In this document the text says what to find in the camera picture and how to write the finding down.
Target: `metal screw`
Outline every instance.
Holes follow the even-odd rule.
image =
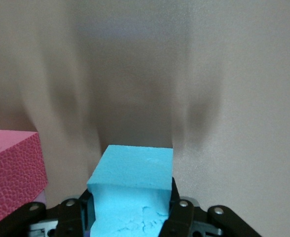
[[[73,206],[75,204],[75,201],[73,199],[66,202],[66,206]]]
[[[214,211],[215,211],[215,213],[218,214],[218,215],[222,215],[222,214],[224,214],[223,209],[220,208],[220,207],[216,207],[216,208],[214,208]]]
[[[180,206],[182,206],[182,207],[186,207],[186,206],[188,206],[188,203],[187,203],[185,200],[181,200],[181,201],[179,202],[179,204],[180,204]]]
[[[37,209],[38,209],[38,205],[37,205],[37,204],[34,204],[34,205],[32,205],[32,206],[29,208],[30,211],[34,211],[34,210],[37,210]]]

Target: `white wall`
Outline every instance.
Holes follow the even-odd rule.
[[[290,1],[0,3],[0,129],[40,132],[49,206],[173,146],[181,195],[290,236]]]

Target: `textured pink surface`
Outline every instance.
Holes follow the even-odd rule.
[[[27,139],[36,132],[0,130],[0,152]]]
[[[0,219],[33,201],[46,185],[38,133],[0,152]]]

